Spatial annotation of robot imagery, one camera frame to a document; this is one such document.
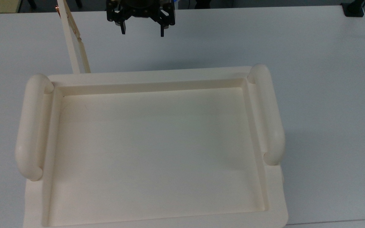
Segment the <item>plastic tray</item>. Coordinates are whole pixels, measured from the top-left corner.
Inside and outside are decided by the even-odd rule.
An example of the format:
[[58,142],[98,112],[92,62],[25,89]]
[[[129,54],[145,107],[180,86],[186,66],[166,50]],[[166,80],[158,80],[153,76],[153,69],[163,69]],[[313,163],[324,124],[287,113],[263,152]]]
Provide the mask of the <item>plastic tray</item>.
[[263,65],[36,75],[16,146],[23,226],[283,227],[283,153]]

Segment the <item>rounded handle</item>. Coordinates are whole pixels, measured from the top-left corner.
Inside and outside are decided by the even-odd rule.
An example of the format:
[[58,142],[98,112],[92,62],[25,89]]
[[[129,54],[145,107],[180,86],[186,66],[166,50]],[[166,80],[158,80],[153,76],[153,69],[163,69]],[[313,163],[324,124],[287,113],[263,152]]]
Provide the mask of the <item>rounded handle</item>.
[[265,118],[267,152],[264,154],[264,161],[270,166],[278,165],[284,156],[285,135],[270,71],[265,65],[257,64],[252,67],[247,79],[256,84]]
[[43,95],[54,90],[49,78],[43,74],[32,76],[26,84],[22,114],[16,139],[15,159],[19,172],[31,181],[42,177],[36,162],[36,141],[41,120]]

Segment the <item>table surface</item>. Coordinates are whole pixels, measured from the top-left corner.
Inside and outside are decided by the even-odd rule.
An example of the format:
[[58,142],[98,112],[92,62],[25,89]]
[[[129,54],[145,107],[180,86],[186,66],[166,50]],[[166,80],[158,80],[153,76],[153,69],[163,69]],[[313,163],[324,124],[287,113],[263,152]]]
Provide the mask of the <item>table surface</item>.
[[[286,133],[288,224],[365,219],[365,17],[340,6],[177,10],[126,35],[105,12],[74,13],[91,71],[266,64]],[[25,178],[14,157],[26,81],[71,73],[56,13],[0,15],[0,227],[22,226]]]
[[365,220],[286,225],[285,228],[365,228]]

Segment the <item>robotic arm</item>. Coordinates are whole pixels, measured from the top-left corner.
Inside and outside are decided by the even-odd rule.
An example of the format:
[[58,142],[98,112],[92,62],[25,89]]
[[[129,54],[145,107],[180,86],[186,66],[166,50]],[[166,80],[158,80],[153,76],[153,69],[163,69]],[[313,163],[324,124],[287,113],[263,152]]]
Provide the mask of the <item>robotic arm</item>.
[[150,17],[160,25],[161,37],[164,37],[164,29],[176,23],[172,0],[107,0],[106,12],[107,20],[120,26],[122,34],[126,33],[125,21],[131,16]]

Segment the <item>tray bottom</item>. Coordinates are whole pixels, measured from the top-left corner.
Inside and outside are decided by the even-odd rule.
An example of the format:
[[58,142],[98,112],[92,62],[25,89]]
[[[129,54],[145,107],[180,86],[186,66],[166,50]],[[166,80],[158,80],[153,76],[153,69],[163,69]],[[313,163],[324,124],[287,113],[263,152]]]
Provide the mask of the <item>tray bottom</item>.
[[49,226],[264,208],[241,88],[63,98]]

